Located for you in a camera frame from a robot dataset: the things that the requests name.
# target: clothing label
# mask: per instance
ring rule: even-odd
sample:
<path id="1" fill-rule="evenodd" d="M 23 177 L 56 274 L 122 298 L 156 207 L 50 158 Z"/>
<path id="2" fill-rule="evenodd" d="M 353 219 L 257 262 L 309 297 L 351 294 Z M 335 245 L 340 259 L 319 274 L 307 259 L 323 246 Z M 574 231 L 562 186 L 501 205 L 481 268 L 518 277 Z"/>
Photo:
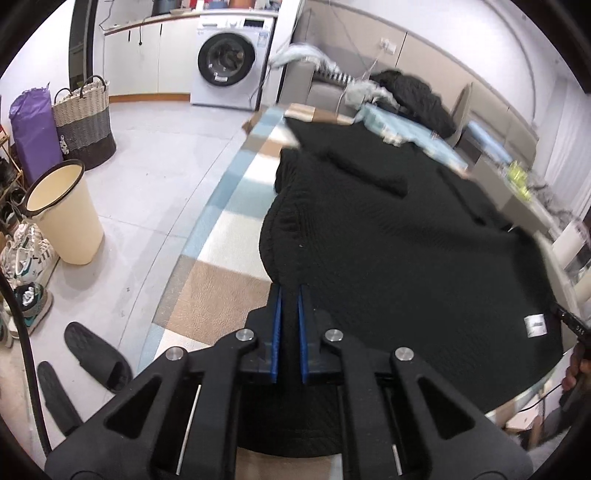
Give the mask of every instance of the clothing label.
<path id="1" fill-rule="evenodd" d="M 267 41 L 269 40 L 269 32 L 261 32 L 259 33 L 259 39 L 256 43 L 257 47 L 266 47 Z"/>
<path id="2" fill-rule="evenodd" d="M 539 337 L 548 333 L 548 330 L 546 330 L 544 315 L 529 315 L 524 318 L 524 321 L 525 328 L 527 328 L 527 336 L 529 338 Z"/>

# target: metal screw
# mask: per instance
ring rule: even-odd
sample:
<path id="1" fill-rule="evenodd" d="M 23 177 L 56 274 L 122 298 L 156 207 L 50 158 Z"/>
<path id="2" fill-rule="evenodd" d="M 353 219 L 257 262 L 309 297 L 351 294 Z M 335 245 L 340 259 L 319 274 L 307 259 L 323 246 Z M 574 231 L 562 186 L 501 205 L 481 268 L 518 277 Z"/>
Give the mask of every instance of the metal screw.
<path id="1" fill-rule="evenodd" d="M 408 362 L 414 358 L 414 352 L 407 346 L 397 348 L 394 355 L 396 355 L 396 358 L 401 362 Z"/>
<path id="2" fill-rule="evenodd" d="M 337 330 L 336 328 L 331 328 L 330 330 L 326 330 L 324 337 L 329 342 L 340 342 L 343 339 L 344 335 L 343 332 L 341 332 L 340 330 Z"/>
<path id="3" fill-rule="evenodd" d="M 247 342 L 252 340 L 255 337 L 255 332 L 250 330 L 250 328 L 243 328 L 242 330 L 238 330 L 236 332 L 236 338 L 241 342 Z"/>
<path id="4" fill-rule="evenodd" d="M 184 351 L 179 346 L 172 346 L 168 350 L 166 350 L 166 358 L 170 361 L 174 362 L 175 360 L 180 360 L 184 355 Z"/>

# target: human hand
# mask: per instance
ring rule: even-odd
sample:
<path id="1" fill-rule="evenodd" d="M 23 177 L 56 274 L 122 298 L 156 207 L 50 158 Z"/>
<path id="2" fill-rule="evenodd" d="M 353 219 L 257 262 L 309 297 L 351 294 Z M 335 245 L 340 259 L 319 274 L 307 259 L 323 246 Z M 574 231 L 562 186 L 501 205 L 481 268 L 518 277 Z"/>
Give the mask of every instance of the human hand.
<path id="1" fill-rule="evenodd" d="M 570 356 L 570 366 L 566 369 L 566 376 L 562 380 L 562 388 L 565 392 L 577 384 L 576 377 L 579 372 L 591 373 L 591 361 L 583 359 L 584 350 L 582 343 L 578 343 L 573 349 L 573 354 Z"/>

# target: black garment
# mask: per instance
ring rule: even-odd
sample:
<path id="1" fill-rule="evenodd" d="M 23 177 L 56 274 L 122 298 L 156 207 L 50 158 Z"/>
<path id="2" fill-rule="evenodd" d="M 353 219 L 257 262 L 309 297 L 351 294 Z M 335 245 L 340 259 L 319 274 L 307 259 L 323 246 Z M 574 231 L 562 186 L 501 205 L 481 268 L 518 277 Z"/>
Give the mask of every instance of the black garment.
<path id="1" fill-rule="evenodd" d="M 400 114 L 409 120 L 424 125 L 442 138 L 451 137 L 456 132 L 456 124 L 441 104 L 441 97 L 421 79 L 404 75 L 399 70 L 384 70 L 369 79 L 392 93 L 404 107 Z"/>
<path id="2" fill-rule="evenodd" d="M 541 254 L 522 230 L 506 231 L 475 184 L 362 124 L 287 124 L 303 150 L 281 152 L 260 239 L 265 269 L 285 294 L 283 377 L 267 395 L 243 395 L 242 446 L 282 456 L 339 451 L 334 391 L 300 385 L 300 284 L 346 335 L 385 351 L 412 348 L 483 412 L 552 369 L 560 325 L 549 320 L 547 335 L 528 339 L 524 323 L 553 299 Z"/>

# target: washing machine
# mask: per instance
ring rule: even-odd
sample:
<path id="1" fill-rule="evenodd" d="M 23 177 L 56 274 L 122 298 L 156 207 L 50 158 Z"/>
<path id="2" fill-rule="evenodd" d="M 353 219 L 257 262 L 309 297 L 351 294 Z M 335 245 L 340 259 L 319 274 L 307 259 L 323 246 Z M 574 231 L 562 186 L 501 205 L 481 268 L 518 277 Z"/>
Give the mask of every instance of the washing machine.
<path id="1" fill-rule="evenodd" d="M 257 110 L 275 18 L 203 15 L 191 90 L 194 105 Z"/>

